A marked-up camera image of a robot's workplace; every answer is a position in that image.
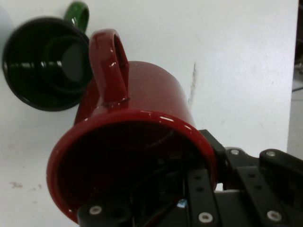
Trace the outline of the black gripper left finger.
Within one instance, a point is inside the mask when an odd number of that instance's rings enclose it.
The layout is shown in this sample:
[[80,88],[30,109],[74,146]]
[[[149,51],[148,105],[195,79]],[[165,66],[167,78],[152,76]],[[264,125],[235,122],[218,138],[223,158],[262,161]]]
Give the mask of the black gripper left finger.
[[206,168],[163,167],[126,189],[110,190],[78,209],[81,227],[219,227]]

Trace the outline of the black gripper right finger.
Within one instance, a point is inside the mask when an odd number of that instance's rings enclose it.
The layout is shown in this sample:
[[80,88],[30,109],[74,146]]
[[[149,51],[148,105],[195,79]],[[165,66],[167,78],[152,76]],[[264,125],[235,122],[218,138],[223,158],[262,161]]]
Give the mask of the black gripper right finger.
[[221,227],[301,227],[303,225],[303,161],[278,149],[252,157],[240,148],[225,148],[208,131],[200,133],[214,150]]

